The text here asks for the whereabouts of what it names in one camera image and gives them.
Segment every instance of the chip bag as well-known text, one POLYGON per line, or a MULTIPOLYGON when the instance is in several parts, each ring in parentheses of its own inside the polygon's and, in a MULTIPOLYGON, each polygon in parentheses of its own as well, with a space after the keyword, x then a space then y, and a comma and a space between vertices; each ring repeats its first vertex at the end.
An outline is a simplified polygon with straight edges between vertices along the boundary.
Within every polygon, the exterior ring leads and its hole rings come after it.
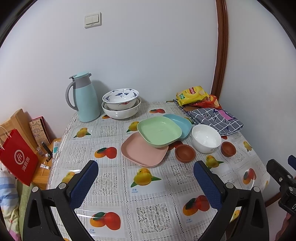
POLYGON ((209 95, 201 86, 195 86, 177 93, 177 101, 179 106, 195 103, 204 99, 205 97, 209 97, 209 95))
POLYGON ((220 106, 217 97, 214 95, 210 95, 209 97, 205 97, 203 100, 196 102, 196 103, 191 103, 189 104, 190 106, 193 107, 199 107, 199 108, 215 108, 215 109, 222 109, 220 106))

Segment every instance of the brown bowl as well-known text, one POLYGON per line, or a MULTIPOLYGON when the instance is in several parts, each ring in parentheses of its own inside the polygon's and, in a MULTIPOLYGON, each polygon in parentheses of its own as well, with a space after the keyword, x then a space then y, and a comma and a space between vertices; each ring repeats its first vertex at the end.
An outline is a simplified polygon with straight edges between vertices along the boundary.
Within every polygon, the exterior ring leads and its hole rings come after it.
POLYGON ((175 148, 175 156, 180 162, 191 162, 195 155, 195 150, 189 145, 179 145, 175 148))
POLYGON ((236 154, 237 150, 232 143, 224 141, 221 145, 221 152, 224 156, 231 157, 236 154))

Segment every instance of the book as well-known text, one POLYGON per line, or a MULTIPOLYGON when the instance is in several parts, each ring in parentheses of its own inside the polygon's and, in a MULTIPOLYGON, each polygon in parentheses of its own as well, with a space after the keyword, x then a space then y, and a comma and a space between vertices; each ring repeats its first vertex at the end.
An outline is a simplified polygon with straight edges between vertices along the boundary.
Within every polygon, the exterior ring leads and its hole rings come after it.
POLYGON ((44 142, 46 145, 50 144, 50 139, 45 128, 43 116, 31 120, 29 122, 29 126, 38 146, 42 146, 42 142, 44 142))

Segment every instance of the pink plate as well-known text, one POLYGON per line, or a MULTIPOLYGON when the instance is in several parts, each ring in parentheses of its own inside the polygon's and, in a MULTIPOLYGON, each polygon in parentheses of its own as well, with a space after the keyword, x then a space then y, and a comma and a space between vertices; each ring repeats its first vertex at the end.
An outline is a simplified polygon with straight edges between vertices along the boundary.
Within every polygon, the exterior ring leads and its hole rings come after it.
POLYGON ((139 132, 132 134, 121 145, 124 157, 142 167, 157 166, 168 150, 168 146, 154 148, 149 145, 139 132))

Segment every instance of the thermos lid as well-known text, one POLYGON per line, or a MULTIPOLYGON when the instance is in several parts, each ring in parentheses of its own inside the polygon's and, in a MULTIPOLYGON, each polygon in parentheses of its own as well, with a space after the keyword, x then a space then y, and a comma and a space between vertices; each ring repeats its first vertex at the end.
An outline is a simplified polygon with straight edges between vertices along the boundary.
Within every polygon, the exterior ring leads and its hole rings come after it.
POLYGON ((79 79, 79 78, 82 78, 82 77, 85 77, 85 76, 91 76, 91 74, 89 72, 86 72, 86 71, 83 71, 83 72, 80 72, 78 74, 75 74, 75 75, 72 75, 71 77, 69 77, 69 79, 79 79))

